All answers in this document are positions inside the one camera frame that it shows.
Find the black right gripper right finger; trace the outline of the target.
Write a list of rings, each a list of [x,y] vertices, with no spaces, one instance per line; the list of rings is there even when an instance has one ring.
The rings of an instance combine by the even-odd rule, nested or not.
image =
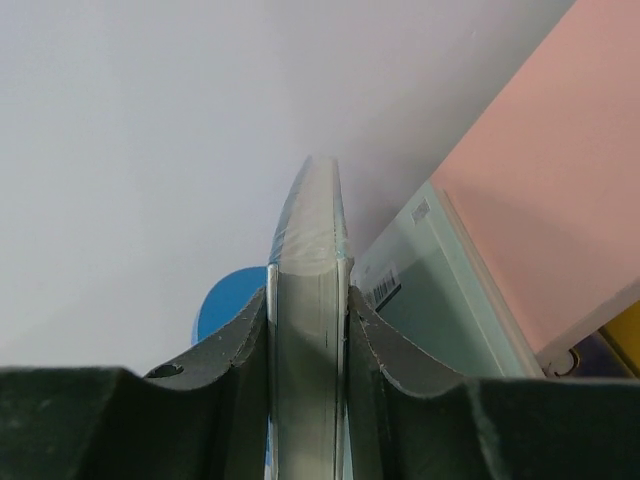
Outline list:
[[[357,479],[635,479],[639,384],[473,378],[351,288],[347,400]]]

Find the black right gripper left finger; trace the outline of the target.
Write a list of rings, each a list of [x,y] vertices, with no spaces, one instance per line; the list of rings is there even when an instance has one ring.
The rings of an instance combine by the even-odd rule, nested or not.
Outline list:
[[[260,479],[266,298],[138,376],[118,367],[5,368],[5,479]]]

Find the grey book with circle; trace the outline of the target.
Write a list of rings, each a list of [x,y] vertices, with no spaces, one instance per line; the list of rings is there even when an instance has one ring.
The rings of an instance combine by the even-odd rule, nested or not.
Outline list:
[[[355,282],[402,335],[467,376],[541,377],[524,335],[425,182],[355,264]]]

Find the teal blue book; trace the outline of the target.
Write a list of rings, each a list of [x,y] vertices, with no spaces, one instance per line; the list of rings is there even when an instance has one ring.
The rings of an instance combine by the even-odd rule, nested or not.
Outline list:
[[[308,157],[267,263],[273,479],[343,476],[350,268],[338,164]]]

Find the purple galaxy cover book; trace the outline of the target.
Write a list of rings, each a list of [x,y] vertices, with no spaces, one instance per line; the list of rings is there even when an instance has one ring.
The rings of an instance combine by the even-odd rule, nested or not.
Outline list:
[[[569,373],[572,377],[635,377],[632,370],[599,332],[581,340],[570,352],[575,360],[575,365]]]

